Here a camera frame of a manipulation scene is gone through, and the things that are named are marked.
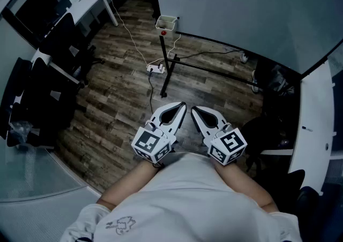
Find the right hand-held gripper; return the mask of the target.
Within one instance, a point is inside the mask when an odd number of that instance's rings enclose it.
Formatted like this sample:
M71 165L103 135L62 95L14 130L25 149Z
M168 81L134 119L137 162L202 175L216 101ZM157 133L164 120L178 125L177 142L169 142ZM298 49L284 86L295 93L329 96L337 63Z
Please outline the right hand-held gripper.
M191 118L197 131L202 135L204 144L208 147L207 155L221 165L230 164L244 153L248 144L242 133L238 128L227 124L219 111L193 106Z

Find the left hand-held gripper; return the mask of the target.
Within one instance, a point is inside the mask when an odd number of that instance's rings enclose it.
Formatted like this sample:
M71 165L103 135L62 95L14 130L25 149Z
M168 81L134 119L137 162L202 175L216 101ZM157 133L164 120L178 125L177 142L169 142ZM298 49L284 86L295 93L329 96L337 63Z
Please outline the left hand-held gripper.
M151 120L138 129L131 143L133 151L153 164L159 163L171 152L186 111L185 102L172 102L157 108Z

